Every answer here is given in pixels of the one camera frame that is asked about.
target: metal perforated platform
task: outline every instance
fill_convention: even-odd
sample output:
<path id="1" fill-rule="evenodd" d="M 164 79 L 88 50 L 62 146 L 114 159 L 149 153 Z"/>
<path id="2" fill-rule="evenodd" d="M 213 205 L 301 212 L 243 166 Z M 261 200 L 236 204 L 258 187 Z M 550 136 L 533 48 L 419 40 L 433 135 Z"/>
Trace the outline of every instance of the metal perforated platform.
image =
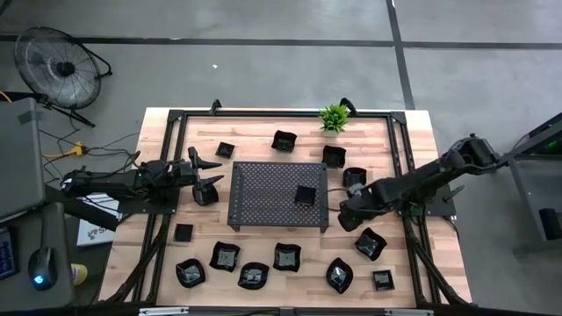
<path id="1" fill-rule="evenodd" d="M 314 205 L 295 203 L 297 188 L 316 189 Z M 328 228 L 328 174 L 324 163 L 234 162 L 228 224 Z"/>

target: wooden table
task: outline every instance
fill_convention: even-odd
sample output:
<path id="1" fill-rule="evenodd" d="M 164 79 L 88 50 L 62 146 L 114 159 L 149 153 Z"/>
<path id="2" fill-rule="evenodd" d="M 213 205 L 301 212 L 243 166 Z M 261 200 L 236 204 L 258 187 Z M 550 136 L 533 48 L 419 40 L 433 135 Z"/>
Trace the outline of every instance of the wooden table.
<path id="1" fill-rule="evenodd" d="M 159 159 L 168 111 L 169 108 L 147 109 L 137 147 L 141 151 L 138 162 Z M 429 113 L 405 113 L 415 165 L 421 166 L 437 157 Z M 394 176 L 388 133 L 383 119 L 351 118 L 346 132 L 337 138 L 323 137 L 320 127 L 319 118 L 189 118 L 184 157 L 187 157 L 187 148 L 194 146 L 202 159 L 223 163 L 222 167 L 201 171 L 200 175 L 225 175 L 225 178 L 216 185 L 220 201 L 214 205 L 199 206 L 193 201 L 191 188 L 182 189 L 177 214 L 172 218 L 169 230 L 158 305 L 414 306 L 404 229 L 394 212 L 376 217 L 350 233 L 345 232 L 339 225 L 337 212 L 330 213 L 330 226 L 324 234 L 320 234 L 318 228 L 259 226 L 242 226 L 241 231 L 236 233 L 227 225 L 228 195 L 234 161 L 320 162 L 323 147 L 335 145 L 347 149 L 344 168 L 367 169 L 368 182 L 380 177 Z M 270 147 L 276 130 L 291 131 L 299 136 L 292 154 L 280 154 Z M 403 156 L 398 127 L 396 131 Z M 173 135 L 169 159 L 174 153 L 177 127 Z M 231 160 L 214 155 L 221 141 L 236 145 Z M 402 165 L 406 166 L 405 158 L 402 158 Z M 341 187 L 342 171 L 343 169 L 329 170 L 329 189 Z M 331 206 L 337 207 L 342 199 L 343 192 L 330 192 Z M 115 232 L 100 299 L 111 296 L 138 262 L 146 222 L 146 215 L 133 215 Z M 191 243 L 172 240 L 177 223 L 194 225 Z M 443 219 L 428 218 L 427 225 L 436 266 L 460 296 L 470 301 L 465 268 L 455 232 Z M 388 246 L 375 262 L 371 262 L 353 247 L 353 242 L 367 226 L 388 242 Z M 213 246 L 217 241 L 241 247 L 238 266 L 233 273 L 209 267 Z M 302 247 L 302 263 L 298 273 L 272 268 L 274 247 L 278 242 L 294 243 Z M 354 270 L 353 283 L 342 295 L 330 288 L 325 280 L 328 265 L 336 257 L 341 257 Z M 204 264 L 207 280 L 195 288 L 185 289 L 177 281 L 175 266 L 189 258 L 196 258 Z M 241 266 L 247 262 L 262 262 L 271 267 L 267 284 L 259 291 L 244 290 L 237 285 Z M 147 270 L 143 297 L 148 293 L 152 268 L 150 265 Z M 382 269 L 392 271 L 394 291 L 374 290 L 371 273 Z M 429 297 L 427 273 L 424 268 L 420 268 L 420 271 L 424 293 Z"/>

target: gray floor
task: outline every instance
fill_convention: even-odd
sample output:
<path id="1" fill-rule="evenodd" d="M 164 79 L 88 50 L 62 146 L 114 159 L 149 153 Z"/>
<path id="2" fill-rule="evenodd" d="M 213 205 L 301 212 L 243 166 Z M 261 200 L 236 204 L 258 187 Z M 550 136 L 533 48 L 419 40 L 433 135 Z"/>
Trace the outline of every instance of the gray floor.
<path id="1" fill-rule="evenodd" d="M 562 41 L 562 2 L 554 0 L 396 0 L 403 40 Z M 0 32 L 33 25 L 76 35 L 301 40 L 391 40 L 384 0 L 17 0 Z M 114 67 L 99 99 L 82 114 L 98 127 L 72 140 L 104 145 L 141 126 L 149 106 L 322 107 L 349 97 L 357 107 L 404 109 L 393 48 L 88 45 Z M 22 90 L 12 43 L 0 43 L 0 90 Z M 476 133 L 500 152 L 560 112 L 561 51 L 407 49 L 417 109 L 429 110 L 437 146 Z M 63 135 L 67 119 L 43 128 Z M 116 147 L 134 150 L 137 138 Z M 45 153 L 57 151 L 43 138 Z M 125 157 L 68 159 L 118 168 Z M 560 314 L 562 258 L 516 260 L 513 246 L 536 238 L 508 170 L 463 176 L 455 197 L 473 300 L 486 307 Z"/>

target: fan guard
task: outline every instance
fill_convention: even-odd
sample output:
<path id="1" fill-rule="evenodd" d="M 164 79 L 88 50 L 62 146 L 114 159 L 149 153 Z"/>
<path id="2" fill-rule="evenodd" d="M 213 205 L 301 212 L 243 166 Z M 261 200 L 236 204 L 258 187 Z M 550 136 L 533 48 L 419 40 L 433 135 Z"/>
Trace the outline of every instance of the fan guard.
<path id="1" fill-rule="evenodd" d="M 101 89 L 94 57 L 109 64 L 72 36 L 49 27 L 34 27 L 18 37 L 15 61 L 25 84 L 46 96 L 46 104 L 79 110 L 92 104 Z"/>

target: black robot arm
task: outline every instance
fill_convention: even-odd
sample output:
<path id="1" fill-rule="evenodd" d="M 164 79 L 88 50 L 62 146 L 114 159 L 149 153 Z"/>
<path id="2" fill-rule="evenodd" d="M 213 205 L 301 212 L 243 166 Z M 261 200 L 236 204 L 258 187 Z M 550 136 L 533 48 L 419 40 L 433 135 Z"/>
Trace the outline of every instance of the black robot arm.
<path id="1" fill-rule="evenodd" d="M 190 162 L 143 162 L 135 165 L 137 169 L 123 173 L 90 172 L 82 167 L 64 176 L 61 190 L 68 198 L 86 197 L 98 192 L 117 200 L 137 198 L 158 204 L 166 200 L 169 189 L 193 185 L 195 201 L 206 205 L 210 201 L 207 196 L 216 192 L 213 184 L 223 176 L 200 179 L 198 170 L 217 168 L 222 164 L 201 160 L 194 147 L 190 147 L 188 151 Z"/>
<path id="2" fill-rule="evenodd" d="M 439 188 L 463 174 L 495 171 L 499 158 L 487 140 L 471 134 L 456 141 L 441 157 L 404 176 L 378 179 L 356 191 L 353 197 L 340 203 L 338 220 L 350 232 L 364 220 L 392 209 L 407 210 L 410 205 L 422 205 Z"/>

